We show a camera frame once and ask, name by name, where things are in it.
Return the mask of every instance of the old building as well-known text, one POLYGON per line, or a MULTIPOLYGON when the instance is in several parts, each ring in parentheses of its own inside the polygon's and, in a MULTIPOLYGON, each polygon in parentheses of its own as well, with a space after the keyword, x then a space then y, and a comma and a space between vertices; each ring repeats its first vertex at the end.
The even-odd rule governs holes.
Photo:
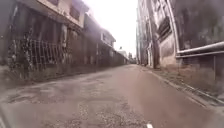
POLYGON ((158 53, 152 54, 159 60, 157 66, 176 67, 178 71, 188 67, 189 77, 200 80, 201 84, 223 88, 223 5, 221 0, 139 0, 138 10, 146 6, 148 14, 140 12, 137 44, 144 39, 144 29, 149 28, 147 35, 152 37, 148 41, 149 63, 149 51, 154 45, 151 51, 158 53), (144 14, 149 16, 149 27, 144 14))
POLYGON ((4 0, 0 7, 0 74, 7 70, 15 78, 58 77, 83 66, 111 66, 117 56, 116 65, 124 64, 112 48, 111 35, 86 29, 89 8, 82 0, 4 0), (90 31, 99 33, 99 40, 86 36, 90 31))
POLYGON ((148 11, 147 11, 146 0, 139 0, 137 7, 137 28, 136 28, 136 41, 137 41, 137 58, 138 64, 148 64, 148 55, 147 48, 149 42, 147 38, 149 35, 147 34, 147 22, 149 19, 148 11))
POLYGON ((84 36, 84 42, 92 42, 86 49, 87 64, 95 63, 97 66, 105 67, 127 63, 127 59, 113 48, 115 38, 97 23, 91 13, 85 15, 84 36))

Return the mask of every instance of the road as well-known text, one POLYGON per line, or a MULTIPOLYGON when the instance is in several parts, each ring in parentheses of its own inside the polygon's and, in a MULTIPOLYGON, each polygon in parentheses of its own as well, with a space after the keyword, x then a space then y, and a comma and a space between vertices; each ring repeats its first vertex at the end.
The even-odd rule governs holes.
POLYGON ((11 128, 223 128, 224 118, 127 65, 12 89, 1 95, 11 128))

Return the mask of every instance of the bright sky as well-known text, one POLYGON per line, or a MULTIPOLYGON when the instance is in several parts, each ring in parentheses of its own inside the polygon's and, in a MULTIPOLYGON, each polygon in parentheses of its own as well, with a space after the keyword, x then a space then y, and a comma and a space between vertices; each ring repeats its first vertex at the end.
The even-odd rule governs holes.
POLYGON ((83 0, 97 22, 116 38, 115 49, 136 54, 137 0, 83 0))

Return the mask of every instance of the alley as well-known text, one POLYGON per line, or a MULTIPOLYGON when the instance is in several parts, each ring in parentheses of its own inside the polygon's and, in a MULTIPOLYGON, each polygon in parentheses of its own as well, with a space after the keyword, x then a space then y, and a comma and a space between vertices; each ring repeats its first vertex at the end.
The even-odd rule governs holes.
POLYGON ((223 128, 224 118, 137 65, 9 90, 10 128, 223 128))

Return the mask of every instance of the window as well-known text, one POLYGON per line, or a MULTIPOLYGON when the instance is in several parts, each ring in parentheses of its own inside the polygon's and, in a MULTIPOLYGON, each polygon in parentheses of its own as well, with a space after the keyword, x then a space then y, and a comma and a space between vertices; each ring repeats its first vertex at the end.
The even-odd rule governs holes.
POLYGON ((74 6, 70 8, 70 15, 79 21, 80 12, 74 6))
POLYGON ((55 6, 58 6, 59 0, 47 0, 55 6))
POLYGON ((106 41, 106 36, 103 34, 103 41, 106 41))
POLYGON ((170 19, 168 17, 162 21, 157 33, 161 40, 165 39, 171 33, 170 19))

